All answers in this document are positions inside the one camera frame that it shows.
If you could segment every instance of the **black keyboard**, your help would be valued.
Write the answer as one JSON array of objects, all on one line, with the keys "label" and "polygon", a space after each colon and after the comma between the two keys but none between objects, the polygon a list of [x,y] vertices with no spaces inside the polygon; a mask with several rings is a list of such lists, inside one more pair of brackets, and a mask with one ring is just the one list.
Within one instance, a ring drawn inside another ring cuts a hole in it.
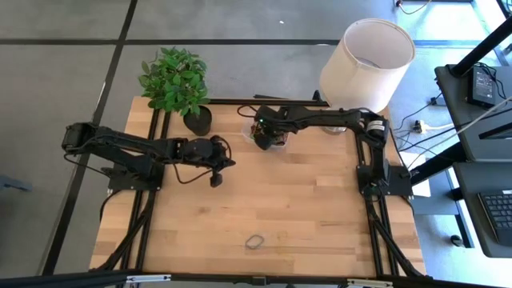
[{"label": "black keyboard", "polygon": [[498,242],[512,246],[512,194],[506,193],[479,193],[478,197]]}]

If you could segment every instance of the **wooden table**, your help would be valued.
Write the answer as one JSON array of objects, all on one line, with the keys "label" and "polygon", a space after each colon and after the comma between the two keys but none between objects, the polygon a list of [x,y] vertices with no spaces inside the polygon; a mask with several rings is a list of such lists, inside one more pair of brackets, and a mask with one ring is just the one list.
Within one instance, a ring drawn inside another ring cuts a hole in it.
[{"label": "wooden table", "polygon": [[[311,127],[291,134],[280,150],[262,151],[241,134],[248,118],[237,106],[210,105],[214,117],[209,136],[219,134],[233,150],[236,166],[222,171],[223,183],[210,188],[209,176],[178,183],[166,168],[157,193],[144,271],[191,274],[310,275],[374,277],[364,201],[358,193],[354,133],[338,136]],[[388,110],[383,111],[389,118]],[[146,137],[152,110],[147,98],[133,100],[126,132]],[[160,113],[156,135],[160,135]],[[196,138],[172,114],[168,138]],[[399,165],[392,140],[386,156]],[[178,166],[182,179],[204,169]],[[90,263],[108,258],[126,234],[133,191],[123,191],[106,205]],[[386,197],[394,240],[421,272],[425,272],[414,218],[400,197]],[[250,250],[246,240],[265,241]],[[389,273],[384,242],[382,264]],[[130,267],[138,240],[134,242]]]}]

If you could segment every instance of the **black plant pot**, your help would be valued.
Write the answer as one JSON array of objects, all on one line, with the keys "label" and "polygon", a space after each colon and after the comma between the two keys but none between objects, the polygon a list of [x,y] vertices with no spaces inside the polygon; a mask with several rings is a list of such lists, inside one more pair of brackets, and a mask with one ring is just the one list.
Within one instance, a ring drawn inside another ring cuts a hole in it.
[{"label": "black plant pot", "polygon": [[200,106],[199,116],[193,113],[187,113],[183,116],[185,126],[194,132],[197,136],[204,136],[210,132],[211,127],[211,111],[210,109]]}]

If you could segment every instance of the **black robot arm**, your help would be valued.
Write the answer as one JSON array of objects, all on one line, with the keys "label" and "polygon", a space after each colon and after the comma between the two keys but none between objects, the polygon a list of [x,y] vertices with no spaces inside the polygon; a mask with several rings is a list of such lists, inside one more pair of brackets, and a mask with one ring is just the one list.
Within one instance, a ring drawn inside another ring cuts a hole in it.
[{"label": "black robot arm", "polygon": [[231,155],[226,156],[227,148],[222,142],[226,141],[219,136],[192,141],[186,138],[148,140],[92,123],[75,123],[66,128],[62,148],[67,155],[90,153],[118,164],[121,169],[102,168],[111,178],[140,182],[154,182],[159,178],[161,182],[163,165],[185,164],[209,168],[210,184],[215,187],[222,183],[219,172],[235,164]]},{"label": "black robot arm", "polygon": [[309,126],[346,127],[368,144],[371,152],[370,172],[364,190],[380,194],[389,185],[389,163],[384,147],[389,133],[389,122],[384,117],[366,110],[308,110],[303,106],[281,106],[273,110],[260,106],[254,116],[262,133],[255,134],[254,140],[264,150],[273,144],[273,138],[283,133],[297,133]]}]

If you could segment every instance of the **lamp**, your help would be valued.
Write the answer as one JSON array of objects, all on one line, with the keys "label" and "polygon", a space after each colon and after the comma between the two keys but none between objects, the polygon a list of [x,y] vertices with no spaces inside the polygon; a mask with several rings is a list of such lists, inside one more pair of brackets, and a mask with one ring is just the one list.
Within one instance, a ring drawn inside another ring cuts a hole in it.
[{"label": "lamp", "polygon": [[392,22],[363,19],[348,27],[320,75],[331,109],[387,106],[415,56],[413,40]]}]

